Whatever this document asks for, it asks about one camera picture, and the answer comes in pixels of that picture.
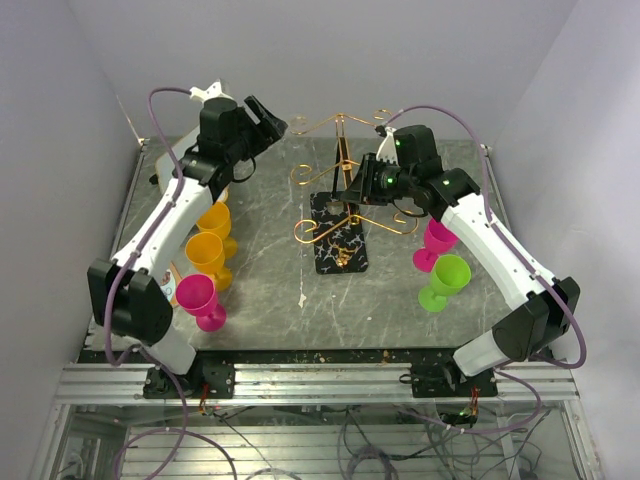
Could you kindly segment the pink wine glass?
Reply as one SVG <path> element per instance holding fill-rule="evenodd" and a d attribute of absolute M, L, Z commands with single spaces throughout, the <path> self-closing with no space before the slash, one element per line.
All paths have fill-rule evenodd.
<path fill-rule="evenodd" d="M 458 237 L 442 223 L 430 219 L 423 241 L 424 246 L 413 254 L 413 264 L 420 271 L 431 272 L 439 257 L 456 245 Z"/>
<path fill-rule="evenodd" d="M 204 274 L 184 277 L 176 289 L 176 301 L 192 315 L 198 328 L 204 332 L 220 330 L 227 319 L 226 310 L 219 303 L 215 283 Z"/>

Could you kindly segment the pink wine glass back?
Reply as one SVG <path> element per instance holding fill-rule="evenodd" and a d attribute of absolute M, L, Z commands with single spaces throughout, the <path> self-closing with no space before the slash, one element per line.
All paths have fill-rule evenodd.
<path fill-rule="evenodd" d="M 413 254 L 413 264 L 420 271 L 431 272 L 439 257 L 456 245 L 458 237 L 442 223 L 430 219 L 423 241 L 424 246 Z"/>

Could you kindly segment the black gold wine glass rack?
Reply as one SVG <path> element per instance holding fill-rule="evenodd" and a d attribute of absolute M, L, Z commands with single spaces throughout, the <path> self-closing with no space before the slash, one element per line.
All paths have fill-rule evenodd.
<path fill-rule="evenodd" d="M 357 204 L 339 200 L 339 195 L 351 184 L 359 163 L 353 158 L 346 135 L 346 122 L 351 120 L 367 126 L 376 126 L 391 116 L 386 109 L 379 109 L 371 121 L 344 112 L 336 113 L 314 126 L 306 125 L 303 131 L 291 130 L 296 136 L 313 132 L 327 124 L 335 130 L 336 150 L 334 164 L 316 172 L 309 164 L 299 164 L 290 173 L 290 179 L 298 186 L 308 186 L 328 174 L 333 175 L 331 189 L 310 194 L 310 216 L 294 226 L 294 238 L 303 245 L 313 247 L 315 271 L 319 275 L 364 273 L 369 267 L 364 226 L 370 225 L 395 235 L 414 233 L 419 220 L 410 212 L 399 211 L 393 215 L 393 225 L 379 223 L 361 213 Z"/>

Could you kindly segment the green wine glass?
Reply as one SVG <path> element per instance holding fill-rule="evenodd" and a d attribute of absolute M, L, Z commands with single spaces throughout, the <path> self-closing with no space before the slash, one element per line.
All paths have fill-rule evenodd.
<path fill-rule="evenodd" d="M 429 284 L 419 291 L 419 304 L 428 312 L 441 312 L 448 299 L 465 288 L 471 277 L 471 268 L 462 257 L 440 256 L 430 272 Z"/>

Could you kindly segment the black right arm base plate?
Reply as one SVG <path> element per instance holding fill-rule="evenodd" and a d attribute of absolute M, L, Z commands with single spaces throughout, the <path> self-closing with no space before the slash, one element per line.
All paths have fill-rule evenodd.
<path fill-rule="evenodd" d="M 498 389 L 491 370 L 467 376 L 456 366 L 452 348 L 426 348 L 409 351 L 409 371 L 399 377 L 409 385 L 414 398 L 496 397 Z"/>

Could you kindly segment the clear wine glass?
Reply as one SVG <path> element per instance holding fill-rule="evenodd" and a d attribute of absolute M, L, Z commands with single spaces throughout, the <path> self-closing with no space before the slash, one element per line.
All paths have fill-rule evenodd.
<path fill-rule="evenodd" d="M 291 130 L 303 131 L 307 124 L 308 119 L 302 114 L 296 114 L 289 119 L 289 127 Z"/>

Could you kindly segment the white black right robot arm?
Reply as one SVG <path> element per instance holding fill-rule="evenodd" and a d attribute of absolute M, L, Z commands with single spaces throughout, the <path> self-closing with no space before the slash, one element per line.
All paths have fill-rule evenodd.
<path fill-rule="evenodd" d="M 450 394 L 465 394 L 476 375 L 509 361 L 524 361 L 567 333 L 580 288 L 558 279 L 526 251 L 493 215 L 487 198 L 460 168 L 445 169 L 431 129 L 380 125 L 383 140 L 363 157 L 342 193 L 347 203 L 388 205 L 410 198 L 455 235 L 500 290 L 510 313 L 490 331 L 457 348 L 440 373 Z"/>

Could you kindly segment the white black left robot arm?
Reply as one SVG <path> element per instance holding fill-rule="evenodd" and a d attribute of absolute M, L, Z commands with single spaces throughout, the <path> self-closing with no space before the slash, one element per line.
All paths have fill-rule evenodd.
<path fill-rule="evenodd" d="M 216 86 L 186 92 L 201 105 L 196 146 L 169 155 L 171 177 L 162 199 L 134 237 L 111 259 L 87 271 L 93 316 L 106 336 L 129 337 L 168 371 L 182 397 L 203 387 L 195 349 L 173 325 L 173 308 L 160 280 L 182 241 L 223 190 L 236 182 L 235 166 L 253 162 L 285 134 L 287 123 L 256 97 L 238 104 Z"/>

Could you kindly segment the pink wine glass front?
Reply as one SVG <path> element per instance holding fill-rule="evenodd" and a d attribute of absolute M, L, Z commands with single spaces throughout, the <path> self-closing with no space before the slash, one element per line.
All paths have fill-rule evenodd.
<path fill-rule="evenodd" d="M 219 303 L 215 283 L 204 274 L 184 277 L 176 289 L 176 301 L 192 315 L 198 328 L 204 332 L 220 330 L 227 319 L 226 310 Z"/>

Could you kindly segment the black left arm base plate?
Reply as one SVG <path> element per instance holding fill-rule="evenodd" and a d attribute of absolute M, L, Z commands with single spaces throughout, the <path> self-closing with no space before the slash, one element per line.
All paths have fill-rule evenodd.
<path fill-rule="evenodd" d="M 236 369 L 217 354 L 200 352 L 186 374 L 175 374 L 186 398 L 231 399 L 235 389 Z M 143 386 L 145 399 L 179 399 L 180 394 L 168 373 L 158 367 L 147 371 Z"/>

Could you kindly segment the yellow wine glass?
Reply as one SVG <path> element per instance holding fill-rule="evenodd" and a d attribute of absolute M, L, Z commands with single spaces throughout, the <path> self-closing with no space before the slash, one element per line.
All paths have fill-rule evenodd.
<path fill-rule="evenodd" d="M 214 203 L 196 222 L 200 232 L 217 235 L 223 242 L 225 257 L 232 258 L 238 250 L 238 244 L 231 234 L 231 212 L 223 202 Z"/>
<path fill-rule="evenodd" d="M 224 243 L 218 235 L 211 232 L 195 234 L 188 240 L 185 254 L 198 272 L 208 275 L 214 281 L 217 291 L 230 287 L 233 276 L 225 266 Z"/>

